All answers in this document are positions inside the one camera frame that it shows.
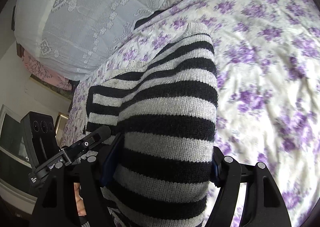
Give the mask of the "person's hand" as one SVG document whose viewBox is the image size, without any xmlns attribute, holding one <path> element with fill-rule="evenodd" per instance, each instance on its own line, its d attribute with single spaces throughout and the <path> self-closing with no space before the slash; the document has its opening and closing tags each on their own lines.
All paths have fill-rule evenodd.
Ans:
<svg viewBox="0 0 320 227">
<path fill-rule="evenodd" d="M 84 201 L 80 197 L 80 184 L 74 183 L 74 193 L 75 193 L 75 201 L 76 201 L 76 208 L 78 211 L 79 216 L 86 216 L 86 210 L 84 206 Z"/>
</svg>

